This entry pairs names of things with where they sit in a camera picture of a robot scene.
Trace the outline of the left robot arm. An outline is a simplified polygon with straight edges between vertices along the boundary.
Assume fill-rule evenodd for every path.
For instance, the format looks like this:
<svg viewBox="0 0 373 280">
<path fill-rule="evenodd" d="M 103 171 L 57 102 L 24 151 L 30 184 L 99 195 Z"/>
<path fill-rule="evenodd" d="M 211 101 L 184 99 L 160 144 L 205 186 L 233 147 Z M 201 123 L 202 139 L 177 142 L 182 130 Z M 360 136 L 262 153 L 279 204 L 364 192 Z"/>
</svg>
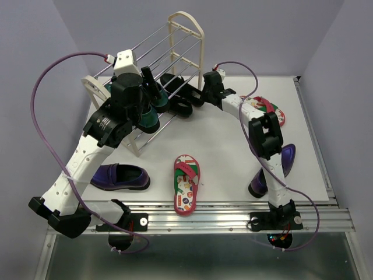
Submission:
<svg viewBox="0 0 373 280">
<path fill-rule="evenodd" d="M 117 230 L 129 225 L 128 209 L 118 200 L 112 199 L 97 210 L 84 203 L 81 195 L 89 184 L 110 191 L 145 190 L 150 185 L 148 173 L 140 167 L 103 164 L 133 127 L 148 134 L 159 128 L 158 121 L 150 127 L 140 123 L 149 114 L 143 76 L 136 66 L 114 67 L 111 81 L 111 96 L 89 118 L 71 159 L 62 165 L 62 173 L 47 192 L 29 202 L 53 229 L 71 239 L 93 225 L 105 223 Z"/>
</svg>

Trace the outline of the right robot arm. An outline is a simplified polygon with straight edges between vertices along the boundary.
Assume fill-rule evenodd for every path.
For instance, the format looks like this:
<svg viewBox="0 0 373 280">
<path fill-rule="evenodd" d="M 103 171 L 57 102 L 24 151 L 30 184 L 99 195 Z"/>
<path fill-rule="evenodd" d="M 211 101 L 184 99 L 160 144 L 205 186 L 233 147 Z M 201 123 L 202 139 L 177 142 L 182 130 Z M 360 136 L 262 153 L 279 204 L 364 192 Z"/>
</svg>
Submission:
<svg viewBox="0 0 373 280">
<path fill-rule="evenodd" d="M 255 198 L 268 196 L 269 210 L 250 215 L 251 230 L 301 230 L 300 213 L 288 189 L 284 187 L 286 172 L 283 168 L 283 136 L 277 115 L 260 111 L 242 100 L 232 89 L 226 89 L 219 71 L 204 74 L 201 98 L 240 121 L 248 136 L 249 147 L 259 159 L 262 168 L 249 184 Z"/>
</svg>

